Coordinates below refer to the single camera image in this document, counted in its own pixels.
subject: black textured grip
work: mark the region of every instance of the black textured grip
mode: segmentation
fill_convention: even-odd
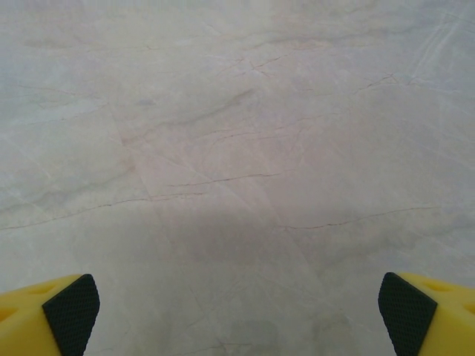
[[[395,273],[386,273],[379,311],[398,356],[417,356],[437,303]]]
[[[62,356],[82,356],[99,312],[99,294],[84,274],[43,304],[43,311]]]

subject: white marble surface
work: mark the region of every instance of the white marble surface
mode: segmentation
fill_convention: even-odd
[[[87,355],[393,355],[386,271],[475,285],[472,0],[0,4],[0,291],[92,273]]]

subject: yellow plastic part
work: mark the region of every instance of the yellow plastic part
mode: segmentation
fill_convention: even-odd
[[[400,273],[437,302],[419,356],[475,355],[475,289],[411,273]]]
[[[79,277],[75,274],[0,294],[0,355],[61,356],[42,305]]]

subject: black rubber pad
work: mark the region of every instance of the black rubber pad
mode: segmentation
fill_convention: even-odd
[[[417,356],[437,303],[395,273],[386,273],[379,311],[398,356]]]
[[[62,356],[82,356],[99,312],[99,294],[90,274],[84,274],[43,304]]]

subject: marble tile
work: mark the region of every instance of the marble tile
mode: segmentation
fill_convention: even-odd
[[[391,355],[385,272],[474,285],[474,16],[1,2],[0,291],[92,273],[88,355]]]

